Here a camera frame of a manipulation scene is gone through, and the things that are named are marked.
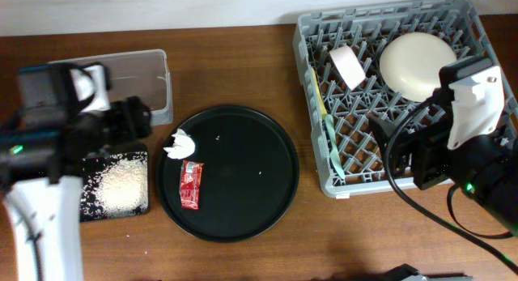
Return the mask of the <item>white tissue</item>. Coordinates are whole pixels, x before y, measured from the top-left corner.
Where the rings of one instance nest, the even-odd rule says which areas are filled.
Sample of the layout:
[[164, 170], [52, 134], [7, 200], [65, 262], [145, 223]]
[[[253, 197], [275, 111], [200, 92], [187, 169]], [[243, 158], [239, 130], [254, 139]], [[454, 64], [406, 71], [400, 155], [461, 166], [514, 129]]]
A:
[[170, 147], [164, 147], [167, 157], [172, 160], [183, 160], [191, 156], [195, 152], [195, 142], [182, 129], [178, 129], [172, 135], [173, 144]]

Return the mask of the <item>red snack wrapper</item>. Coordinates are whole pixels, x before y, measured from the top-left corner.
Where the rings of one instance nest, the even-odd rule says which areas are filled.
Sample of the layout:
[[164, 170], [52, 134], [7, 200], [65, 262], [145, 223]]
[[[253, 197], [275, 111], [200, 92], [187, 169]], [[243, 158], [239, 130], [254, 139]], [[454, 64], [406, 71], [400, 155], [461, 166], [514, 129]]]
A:
[[203, 164], [184, 160], [180, 173], [180, 203], [183, 209], [198, 210]]

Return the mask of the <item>beige bowl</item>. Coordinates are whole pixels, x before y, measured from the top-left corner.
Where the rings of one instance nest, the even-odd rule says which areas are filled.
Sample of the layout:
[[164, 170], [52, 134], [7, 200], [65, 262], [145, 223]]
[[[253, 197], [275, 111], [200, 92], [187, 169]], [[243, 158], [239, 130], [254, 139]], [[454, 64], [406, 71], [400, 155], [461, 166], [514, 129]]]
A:
[[423, 102], [440, 87], [439, 71], [456, 61], [452, 48], [437, 36], [411, 32], [399, 36], [380, 56], [385, 84], [407, 100]]

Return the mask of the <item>mint green spatula utensil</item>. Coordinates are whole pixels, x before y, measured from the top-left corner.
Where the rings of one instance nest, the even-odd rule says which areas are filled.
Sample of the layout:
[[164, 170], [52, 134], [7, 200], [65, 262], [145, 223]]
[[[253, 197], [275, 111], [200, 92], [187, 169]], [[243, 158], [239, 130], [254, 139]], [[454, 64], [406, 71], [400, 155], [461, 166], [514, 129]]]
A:
[[331, 144], [331, 150], [329, 152], [331, 164], [341, 180], [345, 179], [345, 172], [341, 165], [340, 155], [337, 147], [336, 134], [334, 129], [334, 120], [330, 114], [324, 116], [325, 128], [329, 136], [329, 142]]

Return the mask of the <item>pink bowl with rice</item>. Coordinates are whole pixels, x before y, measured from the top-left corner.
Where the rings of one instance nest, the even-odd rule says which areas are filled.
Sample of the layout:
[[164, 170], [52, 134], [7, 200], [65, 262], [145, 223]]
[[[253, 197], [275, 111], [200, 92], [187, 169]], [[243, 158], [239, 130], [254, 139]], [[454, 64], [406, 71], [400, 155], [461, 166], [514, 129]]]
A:
[[329, 54], [343, 82], [351, 91], [365, 80], [365, 71], [351, 47], [344, 45], [331, 50]]

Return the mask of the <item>yellow spatula utensil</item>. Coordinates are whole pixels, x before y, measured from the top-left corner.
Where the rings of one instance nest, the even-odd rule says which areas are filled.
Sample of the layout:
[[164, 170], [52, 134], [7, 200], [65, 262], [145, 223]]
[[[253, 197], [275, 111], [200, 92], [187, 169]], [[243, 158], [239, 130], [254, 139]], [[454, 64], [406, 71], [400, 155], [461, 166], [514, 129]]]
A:
[[315, 85], [315, 93], [316, 93], [316, 98], [318, 100], [318, 106], [319, 106], [319, 110], [321, 112], [321, 117], [322, 117], [322, 119], [325, 119], [326, 116], [328, 115], [328, 113], [327, 113], [327, 110], [325, 108], [324, 102], [321, 97], [320, 84], [318, 82], [316, 72], [314, 69], [312, 69], [312, 82]]

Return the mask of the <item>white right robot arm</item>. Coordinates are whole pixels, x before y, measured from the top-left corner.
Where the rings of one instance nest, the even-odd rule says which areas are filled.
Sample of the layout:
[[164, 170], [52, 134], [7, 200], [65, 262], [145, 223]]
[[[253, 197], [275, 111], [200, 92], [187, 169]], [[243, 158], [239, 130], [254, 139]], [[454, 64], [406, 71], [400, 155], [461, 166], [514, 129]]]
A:
[[387, 175], [401, 177], [406, 169], [413, 183], [430, 189], [451, 180], [457, 189], [495, 217], [507, 230], [495, 239], [517, 234], [517, 144], [498, 143], [509, 118], [504, 112], [503, 79], [499, 66], [475, 56], [442, 67], [440, 86], [412, 113], [417, 121], [433, 104], [445, 112], [442, 119], [408, 133], [396, 123], [369, 114], [369, 127], [382, 155]]

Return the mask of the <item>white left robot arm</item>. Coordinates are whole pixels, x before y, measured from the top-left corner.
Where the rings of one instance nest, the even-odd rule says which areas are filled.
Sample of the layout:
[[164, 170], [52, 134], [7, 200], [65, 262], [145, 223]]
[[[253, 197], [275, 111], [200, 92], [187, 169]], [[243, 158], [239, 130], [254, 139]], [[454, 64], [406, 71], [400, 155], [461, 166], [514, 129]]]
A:
[[81, 163], [151, 134], [137, 96], [112, 102], [108, 67], [59, 62], [18, 71], [22, 107], [1, 126], [1, 193], [20, 280], [82, 280]]

